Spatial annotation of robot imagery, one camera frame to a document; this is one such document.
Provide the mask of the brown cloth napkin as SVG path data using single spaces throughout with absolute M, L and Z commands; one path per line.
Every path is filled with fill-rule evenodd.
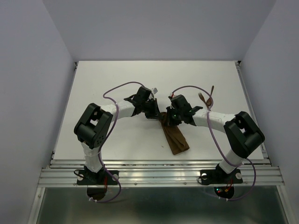
M 178 126 L 167 126 L 166 112 L 160 113 L 159 121 L 173 155 L 177 155 L 189 150 L 189 144 L 187 143 L 186 138 L 181 133 Z

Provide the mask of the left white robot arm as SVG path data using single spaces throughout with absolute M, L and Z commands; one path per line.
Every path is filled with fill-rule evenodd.
M 155 94 L 157 89 L 141 86 L 137 93 L 111 105 L 98 106 L 91 103 L 87 106 L 75 125 L 74 134 L 77 136 L 85 154 L 85 166 L 88 179 L 98 184 L 103 181 L 103 165 L 100 162 L 101 148 L 112 131 L 111 124 L 122 118 L 133 117 L 144 113 L 147 119 L 159 119 Z

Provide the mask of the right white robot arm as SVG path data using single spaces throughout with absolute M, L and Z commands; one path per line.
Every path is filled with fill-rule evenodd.
M 244 111 L 238 114 L 212 112 L 201 106 L 192 107 L 183 95 L 170 96 L 171 105 L 167 107 L 168 126 L 186 123 L 192 126 L 207 127 L 219 148 L 213 130 L 225 133 L 230 144 L 230 151 L 215 170 L 215 177 L 220 182 L 231 178 L 232 172 L 241 165 L 264 141 L 265 136 L 251 116 Z

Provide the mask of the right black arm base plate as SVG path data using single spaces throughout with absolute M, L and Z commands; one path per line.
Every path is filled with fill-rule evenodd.
M 201 185 L 208 186 L 211 184 L 241 184 L 243 183 L 242 174 L 239 169 L 235 169 L 232 173 L 227 174 L 222 170 L 205 169 L 200 171 L 197 182 Z

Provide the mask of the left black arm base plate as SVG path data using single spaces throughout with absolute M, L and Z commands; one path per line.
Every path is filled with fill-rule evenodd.
M 99 174 L 91 174 L 89 171 L 77 169 L 74 171 L 75 176 L 77 177 L 76 184 L 78 186 L 106 186 L 118 185 L 117 181 L 112 178 L 107 172 L 101 170 Z

